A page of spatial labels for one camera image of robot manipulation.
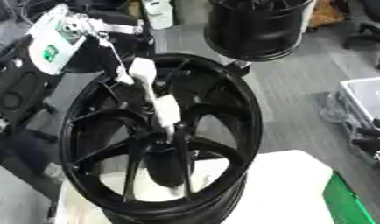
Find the wheel rim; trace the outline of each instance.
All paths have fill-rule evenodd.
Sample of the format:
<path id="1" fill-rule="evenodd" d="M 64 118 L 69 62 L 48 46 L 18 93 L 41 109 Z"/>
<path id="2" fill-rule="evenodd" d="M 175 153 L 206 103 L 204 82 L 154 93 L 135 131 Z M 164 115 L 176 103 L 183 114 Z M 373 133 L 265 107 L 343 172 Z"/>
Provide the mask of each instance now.
<path id="1" fill-rule="evenodd" d="M 247 85 L 224 66 L 209 59 L 186 54 L 157 55 L 154 60 L 158 68 L 155 91 L 162 95 L 166 92 L 172 93 L 183 111 L 182 122 L 177 125 L 174 141 L 169 144 L 176 150 L 179 168 L 183 174 L 183 198 L 146 202 L 137 200 L 133 193 L 133 180 L 141 160 L 166 138 L 161 129 L 153 124 L 150 107 L 142 100 L 143 94 L 137 94 L 136 87 L 119 86 L 107 78 L 97 78 L 74 101 L 61 133 L 61 161 L 75 188 L 102 209 L 137 219 L 175 218 L 183 213 L 200 210 L 201 207 L 218 200 L 245 175 L 257 154 L 262 132 L 257 100 Z M 210 81 L 206 85 L 208 87 L 196 87 L 189 83 L 191 79 L 197 80 L 196 77 L 199 79 L 201 75 L 205 75 L 202 76 L 202 82 Z M 187 86 L 190 84 L 192 88 L 185 91 L 179 85 L 182 82 Z M 124 94 L 127 96 L 120 95 L 120 90 L 126 90 Z M 222 93 L 226 93 L 223 101 L 221 97 L 217 97 Z M 123 101 L 127 102 L 125 108 L 121 105 Z M 228 128 L 236 140 L 236 149 L 194 134 L 196 125 L 204 115 L 216 117 Z M 101 149 L 85 153 L 88 144 L 84 143 L 85 139 L 82 140 L 82 133 L 87 129 L 101 130 L 102 127 L 97 123 L 107 119 L 118 120 L 124 124 L 130 136 L 118 143 L 107 145 L 107 137 L 113 134 L 105 130 L 107 136 L 96 141 L 104 143 L 100 146 Z M 195 150 L 199 152 L 195 160 L 223 157 L 229 161 L 224 173 L 198 192 L 192 192 L 189 177 L 189 164 L 193 159 L 189 155 Z M 123 154 L 128 155 L 129 163 L 125 190 L 121 195 L 101 183 L 96 175 L 90 175 L 90 172 L 103 159 Z"/>

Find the robotic arm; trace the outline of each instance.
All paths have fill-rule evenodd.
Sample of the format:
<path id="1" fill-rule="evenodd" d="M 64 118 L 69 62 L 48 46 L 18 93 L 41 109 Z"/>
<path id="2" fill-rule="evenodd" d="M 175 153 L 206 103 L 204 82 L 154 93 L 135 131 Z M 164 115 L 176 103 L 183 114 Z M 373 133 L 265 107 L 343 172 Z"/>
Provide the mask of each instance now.
<path id="1" fill-rule="evenodd" d="M 27 124 L 42 109 L 43 100 L 59 83 L 63 68 L 88 36 L 98 40 L 109 63 L 109 75 L 127 84 L 127 74 L 109 33 L 144 35 L 143 23 L 107 24 L 102 19 L 73 13 L 65 4 L 44 14 L 15 44 L 0 54 L 0 137 Z"/>

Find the green label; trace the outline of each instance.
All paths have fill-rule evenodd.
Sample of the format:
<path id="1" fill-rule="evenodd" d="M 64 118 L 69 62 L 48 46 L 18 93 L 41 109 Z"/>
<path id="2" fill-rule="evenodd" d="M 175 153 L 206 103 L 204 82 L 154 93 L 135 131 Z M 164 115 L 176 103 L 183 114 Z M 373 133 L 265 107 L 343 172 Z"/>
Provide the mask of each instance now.
<path id="1" fill-rule="evenodd" d="M 43 52 L 43 58 L 48 62 L 53 62 L 55 59 L 55 56 L 57 56 L 59 51 L 55 46 L 49 45 Z"/>
<path id="2" fill-rule="evenodd" d="M 337 172 L 329 180 L 323 196 L 335 224 L 376 224 L 359 197 Z"/>

